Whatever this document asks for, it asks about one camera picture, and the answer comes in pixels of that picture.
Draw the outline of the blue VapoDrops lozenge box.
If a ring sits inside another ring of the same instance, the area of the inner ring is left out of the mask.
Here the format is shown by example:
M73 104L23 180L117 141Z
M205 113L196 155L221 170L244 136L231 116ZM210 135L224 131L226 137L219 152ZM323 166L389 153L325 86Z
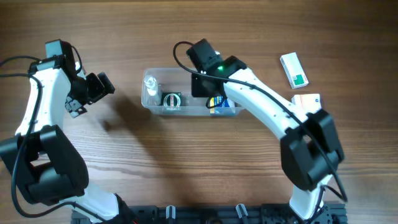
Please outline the blue VapoDrops lozenge box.
M230 99L223 99L222 96L210 98L208 106L212 116L229 116L236 112L235 102Z

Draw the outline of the green Zam-Buk ointment box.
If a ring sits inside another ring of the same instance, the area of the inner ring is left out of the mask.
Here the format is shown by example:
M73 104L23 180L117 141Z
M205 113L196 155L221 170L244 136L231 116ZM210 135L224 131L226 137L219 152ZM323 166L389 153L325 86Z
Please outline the green Zam-Buk ointment box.
M161 105L167 110L179 110L183 105L180 92L166 92L162 94Z

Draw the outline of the small clear white bottle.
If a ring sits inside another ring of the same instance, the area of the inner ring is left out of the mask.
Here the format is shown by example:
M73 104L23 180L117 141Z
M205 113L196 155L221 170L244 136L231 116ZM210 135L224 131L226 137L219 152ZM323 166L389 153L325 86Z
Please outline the small clear white bottle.
M144 84L147 92L147 102L149 105L159 106L161 103L161 91L157 80L152 76L148 75L144 78Z

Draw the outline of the white green medicine box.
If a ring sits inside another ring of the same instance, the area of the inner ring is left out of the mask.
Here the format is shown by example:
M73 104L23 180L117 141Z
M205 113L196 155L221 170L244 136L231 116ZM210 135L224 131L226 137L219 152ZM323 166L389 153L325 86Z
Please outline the white green medicine box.
M308 78L295 52L282 55L280 62L292 89L305 87L309 84Z

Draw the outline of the white Hansaplast plaster box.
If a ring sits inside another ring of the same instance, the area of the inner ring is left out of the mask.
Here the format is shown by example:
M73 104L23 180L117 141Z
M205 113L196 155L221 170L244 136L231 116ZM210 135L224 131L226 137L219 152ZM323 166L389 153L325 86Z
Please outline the white Hansaplast plaster box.
M322 108L318 93L294 95L292 103L306 110L319 110Z

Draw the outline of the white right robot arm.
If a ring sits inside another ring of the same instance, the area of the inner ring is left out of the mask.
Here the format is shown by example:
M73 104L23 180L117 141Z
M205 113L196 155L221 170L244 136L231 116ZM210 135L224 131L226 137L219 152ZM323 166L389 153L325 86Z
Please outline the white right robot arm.
M240 59L222 59L206 39L186 51L200 87L247 109L280 143L282 169L294 190L289 207L296 217L311 223L323 208L329 189L342 201L347 194L337 169L345 159L333 117L323 109L306 112L265 85Z

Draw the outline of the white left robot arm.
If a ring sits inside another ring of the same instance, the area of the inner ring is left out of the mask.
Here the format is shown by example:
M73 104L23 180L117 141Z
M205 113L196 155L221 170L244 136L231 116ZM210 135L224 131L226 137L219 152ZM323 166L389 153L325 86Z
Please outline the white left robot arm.
M69 207L92 223L131 223L134 219L120 196L89 180L88 169L63 132L65 113L83 114L115 89L105 73L86 73L70 43L45 44L46 57L33 58L25 73L30 96L24 119L12 138L1 142L1 159L11 174L11 198L23 217L18 198L41 203L52 213Z

